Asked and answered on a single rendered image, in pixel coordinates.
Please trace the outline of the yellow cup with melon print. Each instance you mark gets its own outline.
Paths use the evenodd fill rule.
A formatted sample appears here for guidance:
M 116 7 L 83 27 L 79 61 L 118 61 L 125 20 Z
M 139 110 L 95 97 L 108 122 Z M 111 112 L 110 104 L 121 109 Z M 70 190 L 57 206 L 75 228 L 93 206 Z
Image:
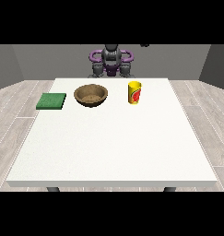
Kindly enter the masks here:
M 128 102 L 132 105 L 139 103 L 142 84 L 139 81 L 128 83 Z

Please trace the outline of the green square pad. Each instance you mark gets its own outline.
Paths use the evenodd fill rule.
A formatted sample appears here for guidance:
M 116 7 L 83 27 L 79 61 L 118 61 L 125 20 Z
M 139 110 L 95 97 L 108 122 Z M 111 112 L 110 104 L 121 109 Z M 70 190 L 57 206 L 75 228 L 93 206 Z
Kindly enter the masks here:
M 61 110 L 65 102 L 65 93 L 43 93 L 36 105 L 37 110 Z

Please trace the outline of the brown wooden bowl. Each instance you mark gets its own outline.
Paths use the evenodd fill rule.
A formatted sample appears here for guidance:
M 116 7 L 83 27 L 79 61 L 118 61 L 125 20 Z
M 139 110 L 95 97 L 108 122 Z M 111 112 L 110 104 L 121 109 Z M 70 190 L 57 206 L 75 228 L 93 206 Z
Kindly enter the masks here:
M 107 99 L 108 90 L 101 85 L 83 85 L 75 90 L 74 97 L 82 106 L 93 108 L 101 105 Z

